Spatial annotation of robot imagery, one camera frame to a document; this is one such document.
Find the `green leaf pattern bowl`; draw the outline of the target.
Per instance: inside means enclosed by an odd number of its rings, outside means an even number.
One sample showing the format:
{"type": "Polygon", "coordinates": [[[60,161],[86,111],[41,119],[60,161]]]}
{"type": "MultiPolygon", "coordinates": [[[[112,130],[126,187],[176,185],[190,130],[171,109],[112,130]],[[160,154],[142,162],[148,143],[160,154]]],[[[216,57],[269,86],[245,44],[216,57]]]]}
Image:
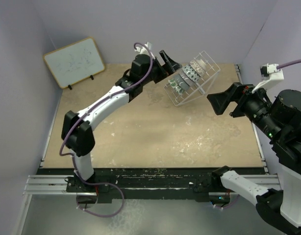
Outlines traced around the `green leaf pattern bowl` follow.
{"type": "Polygon", "coordinates": [[[184,89],[182,89],[174,79],[169,79],[168,83],[177,94],[182,95],[184,93],[184,89]]]}

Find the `blue floral pattern bowl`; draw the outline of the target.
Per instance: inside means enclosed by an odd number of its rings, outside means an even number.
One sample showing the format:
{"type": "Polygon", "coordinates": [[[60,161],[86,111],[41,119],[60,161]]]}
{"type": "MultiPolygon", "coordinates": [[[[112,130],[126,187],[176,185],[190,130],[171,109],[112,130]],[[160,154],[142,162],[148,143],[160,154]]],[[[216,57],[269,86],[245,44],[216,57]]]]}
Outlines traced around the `blue floral pattern bowl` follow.
{"type": "Polygon", "coordinates": [[[197,82],[200,79],[200,75],[194,70],[190,64],[186,64],[182,67],[185,74],[193,81],[197,82]]]}

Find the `brown wheel pattern bowl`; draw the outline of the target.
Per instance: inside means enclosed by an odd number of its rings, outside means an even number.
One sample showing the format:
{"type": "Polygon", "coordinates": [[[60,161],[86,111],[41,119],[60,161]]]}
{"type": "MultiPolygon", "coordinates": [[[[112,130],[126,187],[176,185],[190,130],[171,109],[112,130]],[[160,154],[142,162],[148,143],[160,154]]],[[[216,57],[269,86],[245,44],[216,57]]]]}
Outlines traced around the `brown wheel pattern bowl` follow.
{"type": "Polygon", "coordinates": [[[200,76],[203,76],[203,74],[205,74],[207,65],[202,59],[193,59],[190,61],[190,65],[197,74],[200,74],[200,76]]]}

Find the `grey dotted red-rim bowl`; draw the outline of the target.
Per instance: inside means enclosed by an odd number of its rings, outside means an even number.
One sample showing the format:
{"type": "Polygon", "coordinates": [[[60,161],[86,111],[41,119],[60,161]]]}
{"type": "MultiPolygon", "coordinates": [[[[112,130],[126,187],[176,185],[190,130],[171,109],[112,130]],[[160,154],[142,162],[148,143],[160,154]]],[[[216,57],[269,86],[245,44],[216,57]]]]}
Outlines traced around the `grey dotted red-rim bowl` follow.
{"type": "Polygon", "coordinates": [[[181,87],[184,91],[187,91],[190,86],[184,81],[184,79],[179,75],[174,75],[174,80],[178,84],[179,87],[181,87]]]}

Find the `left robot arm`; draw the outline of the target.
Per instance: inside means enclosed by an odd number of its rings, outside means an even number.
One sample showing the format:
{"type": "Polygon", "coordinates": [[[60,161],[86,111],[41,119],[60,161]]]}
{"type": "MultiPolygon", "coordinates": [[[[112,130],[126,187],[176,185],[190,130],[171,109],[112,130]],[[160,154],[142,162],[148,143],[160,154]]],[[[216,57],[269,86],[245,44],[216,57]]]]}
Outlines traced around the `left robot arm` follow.
{"type": "Polygon", "coordinates": [[[77,186],[83,192],[91,191],[95,185],[95,173],[91,163],[95,128],[118,108],[136,98],[146,84],[158,83],[182,67],[165,51],[162,50],[159,54],[164,60],[163,65],[148,53],[136,55],[131,67],[103,97],[77,113],[68,111],[65,114],[61,133],[62,145],[70,150],[75,174],[79,178],[77,186]]]}

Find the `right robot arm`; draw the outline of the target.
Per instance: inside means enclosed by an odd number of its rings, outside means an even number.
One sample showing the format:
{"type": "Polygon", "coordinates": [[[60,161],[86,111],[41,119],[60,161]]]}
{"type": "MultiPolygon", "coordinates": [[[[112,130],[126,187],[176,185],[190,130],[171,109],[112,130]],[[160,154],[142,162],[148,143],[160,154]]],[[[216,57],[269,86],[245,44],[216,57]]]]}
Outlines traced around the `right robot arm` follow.
{"type": "Polygon", "coordinates": [[[238,193],[255,206],[267,224],[287,235],[301,235],[301,92],[283,90],[270,101],[263,88],[236,82],[207,99],[217,115],[235,102],[230,115],[247,117],[270,139],[283,170],[282,190],[255,184],[228,166],[212,173],[212,187],[238,193]]]}

